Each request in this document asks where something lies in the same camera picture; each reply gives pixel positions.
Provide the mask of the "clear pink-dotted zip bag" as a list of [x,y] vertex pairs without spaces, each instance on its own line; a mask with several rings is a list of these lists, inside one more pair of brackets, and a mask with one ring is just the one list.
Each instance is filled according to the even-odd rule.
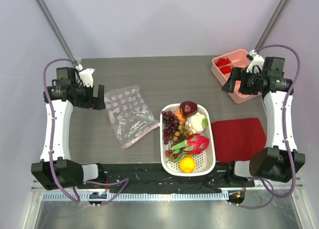
[[110,90],[104,94],[105,107],[123,149],[136,143],[159,126],[138,85]]

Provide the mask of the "white cauliflower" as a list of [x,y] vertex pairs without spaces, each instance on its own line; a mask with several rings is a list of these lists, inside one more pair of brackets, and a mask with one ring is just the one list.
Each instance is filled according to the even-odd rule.
[[194,134],[199,134],[208,127],[208,119],[205,115],[197,112],[194,115],[187,117],[185,124]]

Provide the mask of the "dark red apple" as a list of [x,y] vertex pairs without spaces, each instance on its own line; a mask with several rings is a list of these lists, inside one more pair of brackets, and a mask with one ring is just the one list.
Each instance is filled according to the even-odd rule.
[[197,113],[198,106],[192,101],[184,101],[180,104],[179,110],[184,117],[189,117]]

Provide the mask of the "orange peach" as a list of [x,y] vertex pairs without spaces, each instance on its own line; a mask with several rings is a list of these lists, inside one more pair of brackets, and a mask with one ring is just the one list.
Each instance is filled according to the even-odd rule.
[[180,123],[182,124],[186,123],[186,117],[179,110],[174,111],[174,115],[178,118]]

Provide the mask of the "pink dragon fruit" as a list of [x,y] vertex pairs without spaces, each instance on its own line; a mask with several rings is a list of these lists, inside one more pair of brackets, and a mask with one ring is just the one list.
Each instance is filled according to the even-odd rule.
[[209,143],[209,138],[199,134],[194,134],[188,136],[186,140],[174,145],[170,149],[175,150],[176,153],[184,151],[187,152],[187,154],[200,154],[208,147]]

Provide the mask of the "yellow-brown longan bunch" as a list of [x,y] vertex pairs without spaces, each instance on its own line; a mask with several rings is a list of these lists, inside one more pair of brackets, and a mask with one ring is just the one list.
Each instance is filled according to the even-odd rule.
[[181,142],[187,139],[188,136],[191,136],[193,134],[192,130],[188,125],[183,123],[182,121],[179,122],[179,126],[177,128],[177,131],[173,135],[173,141],[174,142]]

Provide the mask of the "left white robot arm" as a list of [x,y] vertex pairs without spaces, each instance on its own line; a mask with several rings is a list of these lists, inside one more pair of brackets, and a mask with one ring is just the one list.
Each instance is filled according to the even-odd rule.
[[104,110],[104,86],[98,86],[94,96],[93,68],[61,67],[56,79],[43,93],[46,103],[47,126],[43,151],[38,163],[31,165],[31,173],[46,190],[77,187],[84,182],[102,188],[106,182],[100,163],[79,164],[71,160],[69,128],[72,111]]

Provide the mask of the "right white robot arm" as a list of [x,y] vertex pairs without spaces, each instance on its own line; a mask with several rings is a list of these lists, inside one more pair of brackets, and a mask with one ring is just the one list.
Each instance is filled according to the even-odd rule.
[[249,161],[236,161],[234,169],[225,174],[228,185],[235,187],[243,177],[259,177],[287,183],[296,177],[305,164],[304,154],[297,152],[292,130],[291,105],[293,81],[284,77],[285,59],[266,57],[262,66],[251,69],[234,67],[229,79],[222,86],[228,93],[234,92],[240,82],[239,92],[244,95],[261,93],[267,116],[267,141],[265,148]]

